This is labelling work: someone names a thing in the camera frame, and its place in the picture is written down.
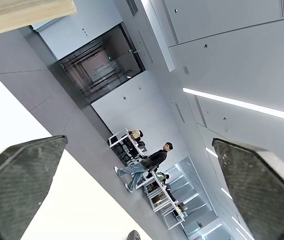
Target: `ceiling light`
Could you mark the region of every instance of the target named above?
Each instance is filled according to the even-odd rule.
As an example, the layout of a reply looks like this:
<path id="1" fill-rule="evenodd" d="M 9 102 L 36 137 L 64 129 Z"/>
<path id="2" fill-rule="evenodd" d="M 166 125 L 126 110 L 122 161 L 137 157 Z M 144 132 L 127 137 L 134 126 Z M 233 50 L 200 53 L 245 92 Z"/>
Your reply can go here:
<path id="1" fill-rule="evenodd" d="M 196 198 L 198 196 L 198 193 L 194 194 L 193 196 L 190 196 L 187 200 L 185 200 L 183 203 L 187 204 L 189 201 L 191 201 L 192 199 Z"/>
<path id="2" fill-rule="evenodd" d="M 221 187 L 221 190 L 230 198 L 233 200 L 233 198 L 231 197 L 231 195 L 224 189 Z"/>
<path id="3" fill-rule="evenodd" d="M 236 230 L 238 231 L 239 234 L 241 234 L 241 236 L 242 236 L 245 240 L 247 240 L 247 238 L 243 235 L 243 233 L 240 232 L 240 230 L 239 230 L 238 228 L 236 228 Z"/>
<path id="4" fill-rule="evenodd" d="M 279 110 L 275 110 L 272 108 L 259 106 L 259 105 L 251 104 L 251 103 L 244 102 L 244 101 L 238 101 L 238 100 L 234 100 L 234 99 L 223 97 L 223 96 L 217 96 L 217 95 L 213 95 L 213 94 L 209 94 L 209 93 L 205 93 L 201 91 L 195 91 L 195 90 L 191 90 L 188 88 L 183 88 L 183 91 L 189 94 L 203 97 L 203 98 L 212 99 L 212 100 L 219 101 L 222 103 L 235 105 L 241 108 L 250 109 L 250 110 L 257 111 L 263 114 L 268 114 L 268 115 L 272 115 L 272 116 L 284 119 L 284 111 L 279 111 Z"/>
<path id="5" fill-rule="evenodd" d="M 207 150 L 207 152 L 208 152 L 209 154 L 212 154 L 214 157 L 217 158 L 217 154 L 216 154 L 215 152 L 213 152 L 211 149 L 208 149 L 207 147 L 206 147 L 205 149 Z"/>
<path id="6" fill-rule="evenodd" d="M 239 227 L 250 237 L 250 239 L 254 240 L 254 238 L 247 232 L 247 230 L 245 230 L 244 227 L 242 227 L 242 225 L 235 219 L 235 217 L 232 217 L 232 219 L 236 222 L 237 225 L 239 225 Z"/>
<path id="7" fill-rule="evenodd" d="M 217 225 L 215 228 L 211 229 L 210 231 L 208 231 L 206 234 L 203 234 L 201 237 L 202 239 L 204 239 L 207 235 L 209 235 L 211 232 L 213 232 L 214 230 L 218 229 L 220 226 L 222 226 L 222 224 L 220 223 L 219 225 Z"/>

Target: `doorway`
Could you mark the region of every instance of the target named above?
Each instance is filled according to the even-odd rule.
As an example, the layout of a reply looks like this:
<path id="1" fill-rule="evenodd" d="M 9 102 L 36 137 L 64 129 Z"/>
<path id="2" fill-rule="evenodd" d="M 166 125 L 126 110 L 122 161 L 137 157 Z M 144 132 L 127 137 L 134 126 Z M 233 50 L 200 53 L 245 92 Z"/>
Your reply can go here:
<path id="1" fill-rule="evenodd" d="M 61 60 L 92 103 L 145 70 L 123 23 Z"/>

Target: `dark hair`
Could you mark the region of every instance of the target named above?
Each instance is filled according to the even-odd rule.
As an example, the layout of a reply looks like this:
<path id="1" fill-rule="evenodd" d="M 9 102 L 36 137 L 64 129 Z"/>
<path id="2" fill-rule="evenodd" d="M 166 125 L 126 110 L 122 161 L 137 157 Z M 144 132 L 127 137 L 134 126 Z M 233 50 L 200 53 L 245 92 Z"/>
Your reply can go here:
<path id="1" fill-rule="evenodd" d="M 173 150 L 173 145 L 172 145 L 172 143 L 167 142 L 166 144 L 170 147 L 170 150 Z"/>

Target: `white table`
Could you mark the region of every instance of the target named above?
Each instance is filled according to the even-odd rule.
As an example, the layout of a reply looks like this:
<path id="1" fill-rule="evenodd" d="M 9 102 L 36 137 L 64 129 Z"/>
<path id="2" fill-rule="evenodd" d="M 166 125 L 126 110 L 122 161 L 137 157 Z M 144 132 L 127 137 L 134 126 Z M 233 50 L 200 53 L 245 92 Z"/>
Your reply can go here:
<path id="1" fill-rule="evenodd" d="M 112 143 L 111 140 L 114 137 L 117 137 L 118 140 L 115 141 L 114 143 Z M 136 144 L 134 143 L 134 140 L 132 140 L 131 136 L 129 135 L 128 129 L 126 127 L 108 138 L 108 143 L 109 143 L 110 148 L 112 148 L 113 146 L 120 143 L 121 141 L 123 141 L 126 138 L 128 138 L 130 140 L 130 142 L 132 143 L 133 147 L 136 149 L 138 154 L 141 155 L 141 156 L 144 156 L 143 151 L 138 146 L 136 146 Z"/>
<path id="2" fill-rule="evenodd" d="M 167 193 L 166 189 L 163 187 L 161 181 L 158 179 L 156 173 L 154 171 L 151 171 L 151 173 L 152 173 L 152 177 L 149 178 L 148 180 L 144 181 L 140 185 L 137 185 L 136 189 L 138 189 L 138 188 L 140 188 L 142 186 L 147 186 L 147 185 L 151 184 L 154 181 L 157 182 L 157 184 L 159 185 L 159 188 L 154 190 L 153 192 L 150 192 L 149 194 L 147 194 L 147 197 L 150 200 L 151 205 L 152 205 L 152 209 L 153 209 L 153 211 L 155 213 L 160 211 L 161 209 L 169 206 L 168 209 L 166 209 L 164 212 L 161 213 L 161 215 L 162 215 L 162 217 L 163 217 L 163 219 L 165 221 L 165 224 L 166 224 L 167 228 L 169 230 L 171 230 L 172 228 L 176 227 L 179 224 L 182 224 L 182 222 L 185 221 L 184 214 L 177 207 L 176 203 L 171 199 L 170 195 Z M 160 193 L 164 193 L 165 194 L 165 199 L 163 199 L 163 202 L 159 206 L 155 206 L 153 201 L 152 201 L 152 198 L 154 198 L 156 195 L 158 195 Z M 175 224 L 173 224 L 173 225 L 170 225 L 167 222 L 166 216 L 169 215 L 170 213 L 172 213 L 174 210 L 177 211 L 177 213 L 178 213 L 177 222 Z"/>
<path id="3" fill-rule="evenodd" d="M 50 136 L 0 82 L 0 153 L 12 145 Z M 123 240 L 132 230 L 137 230 L 141 239 L 151 240 L 65 150 L 49 193 L 22 240 Z"/>

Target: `hallway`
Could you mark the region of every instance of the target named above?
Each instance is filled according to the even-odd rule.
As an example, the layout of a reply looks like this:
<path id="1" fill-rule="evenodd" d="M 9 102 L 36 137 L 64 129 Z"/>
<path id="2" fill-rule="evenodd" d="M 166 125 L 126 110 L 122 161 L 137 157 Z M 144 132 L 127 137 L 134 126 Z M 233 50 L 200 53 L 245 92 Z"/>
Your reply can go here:
<path id="1" fill-rule="evenodd" d="M 151 238 L 186 239 L 180 227 L 167 230 L 141 190 L 127 192 L 113 171 L 122 164 L 107 145 L 111 133 L 28 27 L 0 34 L 0 81 L 52 135 L 68 137 L 68 152 Z M 92 197 L 102 208 L 93 192 Z"/>

